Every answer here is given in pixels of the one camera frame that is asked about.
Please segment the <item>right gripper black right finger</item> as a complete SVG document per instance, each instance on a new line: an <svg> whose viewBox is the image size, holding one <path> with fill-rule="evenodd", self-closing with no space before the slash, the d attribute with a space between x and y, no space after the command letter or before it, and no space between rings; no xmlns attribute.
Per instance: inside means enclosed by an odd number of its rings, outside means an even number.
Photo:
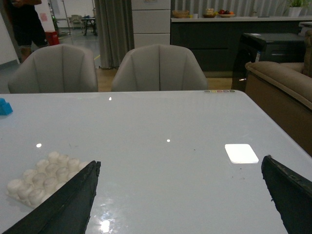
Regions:
<svg viewBox="0 0 312 234"><path fill-rule="evenodd" d="M271 155L263 158L261 172L283 225L289 234L312 232L312 182Z"/></svg>

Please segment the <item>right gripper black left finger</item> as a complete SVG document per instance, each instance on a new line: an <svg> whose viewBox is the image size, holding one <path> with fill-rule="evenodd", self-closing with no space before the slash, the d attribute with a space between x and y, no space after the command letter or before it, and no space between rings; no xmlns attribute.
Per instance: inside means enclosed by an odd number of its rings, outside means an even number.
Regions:
<svg viewBox="0 0 312 234"><path fill-rule="evenodd" d="M91 161L6 234L84 234L96 196L101 162Z"/></svg>

